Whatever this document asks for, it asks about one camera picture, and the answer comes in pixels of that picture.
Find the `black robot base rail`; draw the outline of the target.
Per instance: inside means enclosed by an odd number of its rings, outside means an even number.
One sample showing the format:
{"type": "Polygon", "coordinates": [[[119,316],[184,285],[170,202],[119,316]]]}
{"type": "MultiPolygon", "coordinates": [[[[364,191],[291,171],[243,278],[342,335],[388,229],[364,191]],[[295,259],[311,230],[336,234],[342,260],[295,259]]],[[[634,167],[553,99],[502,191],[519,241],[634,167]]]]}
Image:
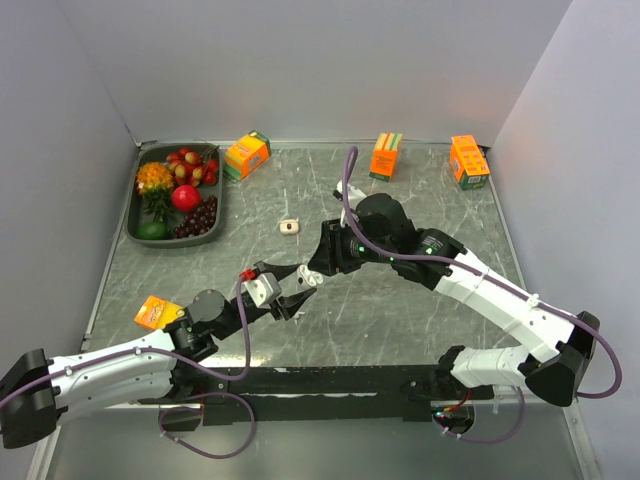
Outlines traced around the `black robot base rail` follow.
{"type": "Polygon", "coordinates": [[[468,389],[435,365],[254,367],[239,381],[202,373],[184,373],[172,380],[170,393],[141,401],[144,405],[194,404],[203,409],[205,426],[255,419],[311,421],[396,418],[429,422],[431,409],[460,400],[491,400],[494,390],[468,389]]]}

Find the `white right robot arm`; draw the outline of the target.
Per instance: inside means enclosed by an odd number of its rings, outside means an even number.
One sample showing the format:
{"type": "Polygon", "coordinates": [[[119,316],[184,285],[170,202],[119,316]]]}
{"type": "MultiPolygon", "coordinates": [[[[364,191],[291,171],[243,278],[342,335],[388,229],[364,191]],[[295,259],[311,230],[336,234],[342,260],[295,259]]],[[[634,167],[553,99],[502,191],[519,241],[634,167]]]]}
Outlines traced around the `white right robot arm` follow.
{"type": "Polygon", "coordinates": [[[582,312],[554,312],[537,296],[499,276],[445,232],[417,228],[402,205],[381,193],[365,197],[346,219],[322,222],[308,263],[324,276],[349,274],[366,263],[389,265],[401,278],[459,301],[518,341],[516,347],[450,348],[439,360],[438,390],[459,398],[484,386],[525,387],[569,406],[595,350],[600,322],[582,312]]]}

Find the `beige earbud charging case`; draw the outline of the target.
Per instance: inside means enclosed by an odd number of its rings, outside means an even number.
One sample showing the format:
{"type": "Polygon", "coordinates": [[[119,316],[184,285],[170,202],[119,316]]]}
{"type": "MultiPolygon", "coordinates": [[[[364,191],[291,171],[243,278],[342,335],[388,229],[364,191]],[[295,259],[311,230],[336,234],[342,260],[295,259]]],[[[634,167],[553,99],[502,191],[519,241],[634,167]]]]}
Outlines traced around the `beige earbud charging case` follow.
{"type": "Polygon", "coordinates": [[[297,235],[300,231],[300,225],[297,219],[282,220],[279,224],[279,231],[282,235],[297,235]]]}

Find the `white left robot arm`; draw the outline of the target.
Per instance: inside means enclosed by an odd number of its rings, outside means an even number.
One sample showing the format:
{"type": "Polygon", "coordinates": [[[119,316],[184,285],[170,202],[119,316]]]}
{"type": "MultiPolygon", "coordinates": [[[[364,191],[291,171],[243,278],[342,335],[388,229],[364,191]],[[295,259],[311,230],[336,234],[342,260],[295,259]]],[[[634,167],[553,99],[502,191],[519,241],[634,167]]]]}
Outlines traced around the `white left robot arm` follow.
{"type": "Polygon", "coordinates": [[[201,364],[217,352],[217,341],[246,333],[266,314],[290,319],[322,282],[304,264],[258,262],[240,274],[235,298],[203,290],[177,319],[138,339],[72,356],[23,354],[1,380],[4,448],[34,444],[65,422],[113,405],[187,401],[204,375],[235,380],[201,364]]]}

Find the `white earbud charging case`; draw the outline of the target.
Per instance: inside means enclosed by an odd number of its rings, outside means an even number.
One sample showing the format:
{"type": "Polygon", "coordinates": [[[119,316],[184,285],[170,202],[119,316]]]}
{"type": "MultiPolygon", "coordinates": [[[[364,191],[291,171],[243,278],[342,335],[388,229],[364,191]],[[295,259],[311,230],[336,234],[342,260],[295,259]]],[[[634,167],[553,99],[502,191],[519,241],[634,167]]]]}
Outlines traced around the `white earbud charging case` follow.
{"type": "Polygon", "coordinates": [[[299,285],[314,288],[321,285],[324,278],[320,273],[310,270],[306,265],[300,265],[297,268],[297,280],[299,285]]]}

